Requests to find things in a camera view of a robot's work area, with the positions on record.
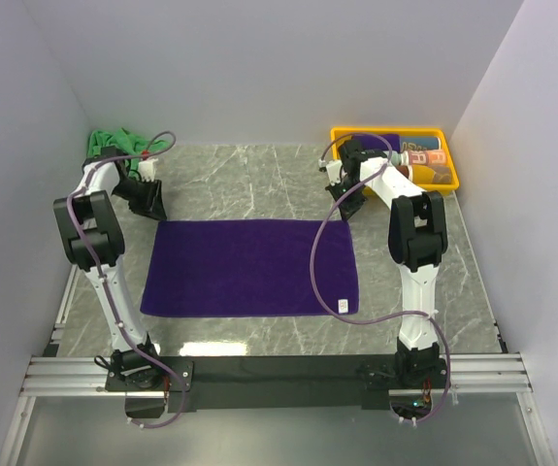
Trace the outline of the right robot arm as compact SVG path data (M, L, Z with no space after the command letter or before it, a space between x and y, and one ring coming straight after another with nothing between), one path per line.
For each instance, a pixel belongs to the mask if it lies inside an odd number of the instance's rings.
M402 285L402 323L393 369L380 375L406 387L421 386L446 371L440 358L434 315L437 277L448 239L443 196L427 191L405 174L407 167L390 142L371 133L382 149L367 149L366 132L348 132L332 144L339 158L319 160L326 172L326 190L335 201L331 208L349 220L366 201L369 188L390 210L388 251L397 264Z

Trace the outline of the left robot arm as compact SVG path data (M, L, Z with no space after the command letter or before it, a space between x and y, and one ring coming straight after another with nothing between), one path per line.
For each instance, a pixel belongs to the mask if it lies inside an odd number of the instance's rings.
M96 356L94 362L112 383L151 390L165 382L166 372L132 303L122 263L124 236L111 197L126 201L137 216L161 221L167 215L161 181L133 179L125 166L130 159L113 146L88 158L79 185L53 202L53 212L65 254L89 279L108 323L113 353L109 359Z

